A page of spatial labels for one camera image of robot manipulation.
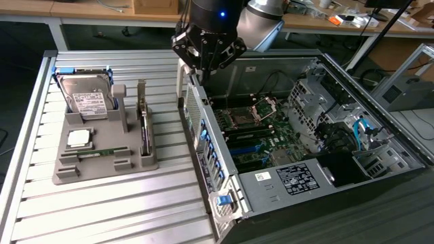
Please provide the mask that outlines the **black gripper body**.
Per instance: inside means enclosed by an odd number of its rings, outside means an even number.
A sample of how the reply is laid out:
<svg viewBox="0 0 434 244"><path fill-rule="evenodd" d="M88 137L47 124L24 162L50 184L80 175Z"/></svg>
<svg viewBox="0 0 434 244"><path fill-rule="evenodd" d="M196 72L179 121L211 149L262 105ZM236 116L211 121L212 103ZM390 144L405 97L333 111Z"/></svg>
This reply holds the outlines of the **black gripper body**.
<svg viewBox="0 0 434 244"><path fill-rule="evenodd" d="M238 38L243 1L191 1L187 39L194 44L202 41L231 44Z"/></svg>

